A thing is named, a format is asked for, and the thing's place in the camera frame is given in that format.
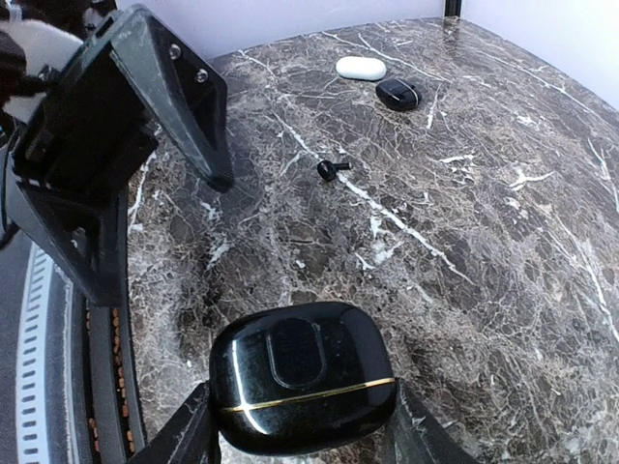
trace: marble tabletop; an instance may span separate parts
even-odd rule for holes
[[[424,102],[338,78],[376,57]],[[208,377],[214,337],[263,309],[346,301],[482,462],[619,456],[619,114],[460,20],[369,24],[217,59],[237,185],[168,140],[132,181],[134,348],[152,437]],[[319,160],[350,161],[330,184]],[[379,435],[299,459],[380,462]]]

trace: white oval object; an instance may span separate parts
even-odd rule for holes
[[[387,67],[376,58],[344,56],[338,60],[336,71],[346,79],[378,80],[385,76]]]

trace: black earbud case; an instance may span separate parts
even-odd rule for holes
[[[345,445],[383,425],[396,406],[382,336],[349,304],[284,307],[232,323],[215,341],[210,376],[221,434],[252,454]]]

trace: white backdrop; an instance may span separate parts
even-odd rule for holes
[[[619,109],[619,0],[463,0],[462,17],[548,61]]]
[[[204,58],[308,32],[443,15],[444,0],[117,0],[141,3]]]

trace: gold trim line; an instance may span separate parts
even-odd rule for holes
[[[302,401],[309,401],[317,398],[328,398],[329,396],[335,396],[337,394],[344,394],[350,392],[356,392],[358,390],[370,389],[371,387],[378,387],[380,385],[393,384],[396,381],[391,377],[388,379],[372,380],[371,382],[365,382],[364,384],[352,385],[350,387],[342,387],[341,389],[320,391],[318,393],[302,394],[301,396],[292,396],[286,399],[276,399],[275,401],[265,401],[263,403],[255,404],[242,404],[241,406],[234,406],[232,408],[221,408],[223,413],[243,413],[247,411],[255,411],[256,409],[272,408],[274,406],[282,406],[285,404],[300,403]]]

